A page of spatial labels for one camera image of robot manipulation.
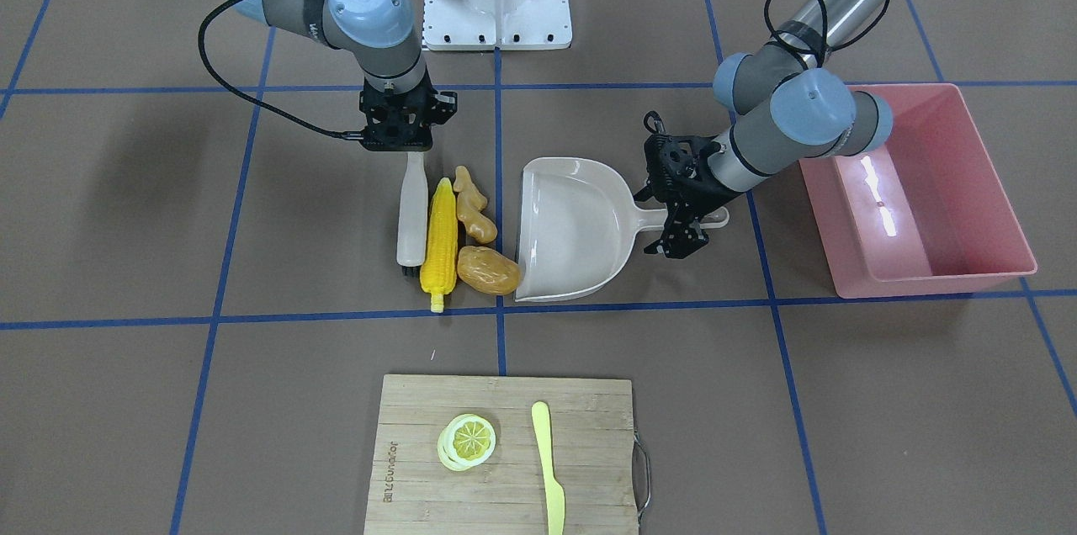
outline yellow corn cob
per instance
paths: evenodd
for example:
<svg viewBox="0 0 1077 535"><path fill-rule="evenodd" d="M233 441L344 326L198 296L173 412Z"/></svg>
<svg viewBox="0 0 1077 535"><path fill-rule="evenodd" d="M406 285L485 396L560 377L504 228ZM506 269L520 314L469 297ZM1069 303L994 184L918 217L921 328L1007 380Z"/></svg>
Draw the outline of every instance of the yellow corn cob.
<svg viewBox="0 0 1077 535"><path fill-rule="evenodd" d="M430 311L445 311L445 296L457 286L457 195L452 183L443 178L430 205L426 261L419 270L419 283L430 294Z"/></svg>

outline white dustpan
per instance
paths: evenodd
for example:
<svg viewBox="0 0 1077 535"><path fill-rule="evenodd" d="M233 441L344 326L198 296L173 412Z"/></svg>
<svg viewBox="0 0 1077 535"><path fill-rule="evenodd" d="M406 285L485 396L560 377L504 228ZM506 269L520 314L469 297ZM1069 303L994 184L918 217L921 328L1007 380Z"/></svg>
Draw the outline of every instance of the white dustpan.
<svg viewBox="0 0 1077 535"><path fill-rule="evenodd" d="M661 229L666 210L642 210L613 168L574 156L547 156L523 168L516 301L562 301L593 294L632 254L637 233ZM722 228L716 210L703 228Z"/></svg>

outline yellow knife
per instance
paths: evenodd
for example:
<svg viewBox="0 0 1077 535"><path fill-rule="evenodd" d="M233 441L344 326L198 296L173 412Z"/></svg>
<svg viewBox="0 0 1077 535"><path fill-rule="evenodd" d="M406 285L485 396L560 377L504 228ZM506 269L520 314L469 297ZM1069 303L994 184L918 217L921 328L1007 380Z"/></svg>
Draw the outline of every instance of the yellow knife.
<svg viewBox="0 0 1077 535"><path fill-rule="evenodd" d="M540 400L531 405L531 424L538 442L538 460L546 485L546 530L548 535L564 533L564 489L554 478L554 442L549 433L549 407Z"/></svg>

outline potato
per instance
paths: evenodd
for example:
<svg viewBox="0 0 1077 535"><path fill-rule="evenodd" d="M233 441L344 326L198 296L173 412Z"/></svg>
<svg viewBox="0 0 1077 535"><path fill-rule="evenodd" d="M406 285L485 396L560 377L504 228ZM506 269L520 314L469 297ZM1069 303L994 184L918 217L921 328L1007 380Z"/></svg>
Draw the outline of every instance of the potato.
<svg viewBox="0 0 1077 535"><path fill-rule="evenodd" d="M491 296L504 296L520 286L520 267L490 248L461 248L457 274L475 291Z"/></svg>

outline cutting board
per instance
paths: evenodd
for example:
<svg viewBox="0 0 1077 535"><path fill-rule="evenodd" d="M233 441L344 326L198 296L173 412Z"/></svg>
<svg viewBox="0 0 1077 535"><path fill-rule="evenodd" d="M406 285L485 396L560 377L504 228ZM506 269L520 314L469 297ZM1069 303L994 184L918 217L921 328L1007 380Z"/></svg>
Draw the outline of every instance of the cutting board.
<svg viewBox="0 0 1077 535"><path fill-rule="evenodd" d="M366 535L546 535L537 400L549 405L564 535L639 535L632 382L393 375L381 384ZM486 463L453 473L435 444L460 413L489 420L498 442Z"/></svg>

